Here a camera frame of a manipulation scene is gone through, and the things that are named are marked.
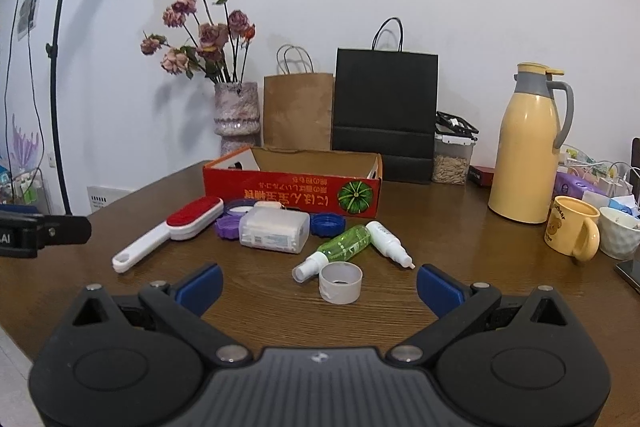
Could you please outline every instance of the purple plant decoration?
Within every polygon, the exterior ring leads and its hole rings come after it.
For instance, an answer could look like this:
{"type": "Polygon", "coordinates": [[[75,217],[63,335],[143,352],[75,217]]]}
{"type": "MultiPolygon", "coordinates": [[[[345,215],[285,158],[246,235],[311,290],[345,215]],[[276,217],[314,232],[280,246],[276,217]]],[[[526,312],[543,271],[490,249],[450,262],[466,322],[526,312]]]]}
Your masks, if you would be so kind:
{"type": "Polygon", "coordinates": [[[14,126],[14,151],[11,153],[11,167],[13,172],[31,171],[38,166],[38,150],[40,149],[40,135],[36,133],[33,139],[22,134],[22,129],[15,126],[15,113],[11,118],[14,126]]]}

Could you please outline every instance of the smartphone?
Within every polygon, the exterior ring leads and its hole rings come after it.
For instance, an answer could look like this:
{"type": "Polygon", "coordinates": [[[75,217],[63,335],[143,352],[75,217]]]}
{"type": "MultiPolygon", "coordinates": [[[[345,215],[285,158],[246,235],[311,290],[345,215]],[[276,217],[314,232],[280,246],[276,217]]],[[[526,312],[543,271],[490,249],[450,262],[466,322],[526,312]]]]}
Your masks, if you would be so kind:
{"type": "Polygon", "coordinates": [[[616,264],[616,271],[627,281],[634,290],[640,293],[640,263],[631,259],[616,264]]]}

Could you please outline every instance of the white floor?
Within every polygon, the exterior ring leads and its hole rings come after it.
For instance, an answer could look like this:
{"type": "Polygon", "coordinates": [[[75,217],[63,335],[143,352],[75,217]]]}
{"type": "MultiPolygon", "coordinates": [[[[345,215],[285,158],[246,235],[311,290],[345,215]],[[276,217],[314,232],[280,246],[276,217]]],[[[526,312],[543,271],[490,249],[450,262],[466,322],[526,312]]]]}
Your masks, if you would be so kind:
{"type": "Polygon", "coordinates": [[[31,362],[0,328],[0,426],[42,427],[29,398],[31,362]]]}

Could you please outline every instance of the white dropper bottle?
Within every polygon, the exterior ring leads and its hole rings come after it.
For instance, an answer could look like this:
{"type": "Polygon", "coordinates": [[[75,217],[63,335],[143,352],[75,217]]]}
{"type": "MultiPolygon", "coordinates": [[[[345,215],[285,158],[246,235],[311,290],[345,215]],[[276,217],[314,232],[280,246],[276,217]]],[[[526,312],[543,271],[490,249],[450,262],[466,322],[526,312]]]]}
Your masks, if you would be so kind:
{"type": "Polygon", "coordinates": [[[366,224],[371,235],[371,244],[385,257],[395,261],[403,268],[414,269],[414,261],[400,244],[400,240],[389,232],[380,222],[371,221],[366,224]]]}

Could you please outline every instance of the black bag handle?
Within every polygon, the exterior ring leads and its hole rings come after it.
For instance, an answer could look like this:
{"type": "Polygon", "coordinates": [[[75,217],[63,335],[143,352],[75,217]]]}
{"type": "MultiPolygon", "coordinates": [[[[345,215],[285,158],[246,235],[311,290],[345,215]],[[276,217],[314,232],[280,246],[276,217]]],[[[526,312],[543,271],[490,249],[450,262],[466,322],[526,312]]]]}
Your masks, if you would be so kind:
{"type": "Polygon", "coordinates": [[[291,72],[289,71],[289,65],[287,64],[287,53],[290,52],[291,50],[296,50],[298,52],[298,55],[300,56],[300,62],[302,62],[304,67],[305,67],[305,73],[314,73],[314,64],[311,61],[311,57],[306,52],[306,49],[304,49],[301,46],[294,46],[293,44],[283,44],[278,48],[278,51],[276,52],[276,61],[278,63],[278,68],[280,69],[280,71],[282,71],[283,74],[291,74],[291,72]],[[280,52],[282,50],[284,50],[284,53],[282,54],[282,60],[280,60],[280,52]],[[306,62],[305,62],[305,59],[302,56],[302,52],[304,52],[304,54],[306,55],[306,58],[309,61],[309,66],[311,67],[311,72],[307,71],[307,69],[306,69],[306,62]]]}
{"type": "Polygon", "coordinates": [[[389,17],[389,19],[387,19],[382,23],[382,26],[380,26],[380,29],[376,33],[376,36],[373,37],[373,42],[371,43],[372,51],[375,51],[376,49],[376,44],[378,44],[378,37],[380,36],[380,33],[382,33],[382,30],[385,29],[385,26],[389,24],[391,21],[396,21],[398,23],[398,27],[400,28],[400,40],[398,42],[398,51],[399,52],[402,51],[402,42],[404,41],[404,28],[402,28],[402,21],[398,17],[389,17]]]}

